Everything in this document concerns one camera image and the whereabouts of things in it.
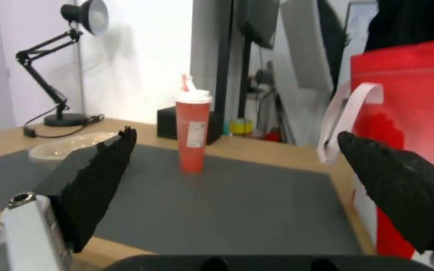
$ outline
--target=black desk lamp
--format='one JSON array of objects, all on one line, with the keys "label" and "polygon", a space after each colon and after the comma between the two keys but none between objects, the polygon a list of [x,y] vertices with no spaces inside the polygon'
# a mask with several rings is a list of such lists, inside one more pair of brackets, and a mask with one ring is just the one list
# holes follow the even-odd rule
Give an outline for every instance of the black desk lamp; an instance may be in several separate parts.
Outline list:
[{"label": "black desk lamp", "polygon": [[[43,90],[53,99],[57,104],[55,108],[57,113],[45,117],[44,123],[53,127],[70,127],[85,125],[88,119],[83,114],[63,113],[64,110],[69,110],[67,106],[67,98],[60,91],[50,86],[43,77],[31,66],[34,60],[49,55],[50,53],[57,52],[67,46],[70,46],[79,41],[80,36],[83,35],[81,31],[72,26],[72,23],[79,23],[85,27],[93,35],[101,35],[108,28],[108,10],[102,0],[88,0],[81,6],[63,5],[61,7],[62,17],[68,21],[70,29],[65,33],[56,36],[48,41],[38,44],[32,48],[20,51],[16,54],[17,61],[29,72],[29,74],[36,80],[36,82],[43,88]],[[48,50],[41,50],[44,46],[55,43],[62,38],[69,37],[71,40],[58,45]]]}]

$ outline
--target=red cup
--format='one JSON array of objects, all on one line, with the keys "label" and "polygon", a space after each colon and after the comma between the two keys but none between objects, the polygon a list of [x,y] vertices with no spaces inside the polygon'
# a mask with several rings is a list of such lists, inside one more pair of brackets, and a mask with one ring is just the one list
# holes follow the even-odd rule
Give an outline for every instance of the red cup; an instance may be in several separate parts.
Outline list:
[{"label": "red cup", "polygon": [[208,91],[180,91],[177,95],[177,140],[180,168],[186,173],[203,170],[210,103]]}]

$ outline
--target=red bag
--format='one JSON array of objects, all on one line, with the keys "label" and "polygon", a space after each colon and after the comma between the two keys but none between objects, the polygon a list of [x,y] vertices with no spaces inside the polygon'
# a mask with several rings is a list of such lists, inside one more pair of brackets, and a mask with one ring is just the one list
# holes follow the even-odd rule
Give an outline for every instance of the red bag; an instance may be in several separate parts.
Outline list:
[{"label": "red bag", "polygon": [[[318,146],[323,162],[333,160],[336,148],[339,148],[335,139],[337,134],[353,129],[360,137],[375,139],[396,149],[415,151],[434,164],[434,41],[353,57],[351,89],[349,102],[329,139],[330,150],[327,151],[324,143],[330,134],[329,127],[337,119],[332,115],[337,115],[335,110],[345,96],[345,88],[336,93],[324,117]],[[372,207],[366,199],[359,202],[355,199],[355,206],[379,254],[407,259],[417,257],[413,247],[379,208],[373,217],[369,210]],[[360,211],[363,206],[368,210]]]}]

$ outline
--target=bag handle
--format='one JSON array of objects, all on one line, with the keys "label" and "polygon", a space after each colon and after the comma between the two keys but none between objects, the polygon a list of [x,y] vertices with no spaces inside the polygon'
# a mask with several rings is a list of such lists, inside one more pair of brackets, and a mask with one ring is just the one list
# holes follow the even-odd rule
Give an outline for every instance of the bag handle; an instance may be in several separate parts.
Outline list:
[{"label": "bag handle", "polygon": [[383,87],[380,84],[362,83],[349,96],[341,116],[341,106],[351,89],[349,82],[343,84],[334,95],[321,123],[321,136],[317,145],[317,154],[321,163],[332,163],[339,152],[338,134],[350,132],[364,103],[382,104]]}]

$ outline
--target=white lid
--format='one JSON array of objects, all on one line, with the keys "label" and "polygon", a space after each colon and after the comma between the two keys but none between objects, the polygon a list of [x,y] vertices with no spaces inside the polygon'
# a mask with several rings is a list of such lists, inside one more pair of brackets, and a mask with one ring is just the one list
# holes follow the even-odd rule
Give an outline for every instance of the white lid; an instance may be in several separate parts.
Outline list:
[{"label": "white lid", "polygon": [[208,104],[212,102],[210,92],[206,90],[179,91],[176,101],[186,104]]}]

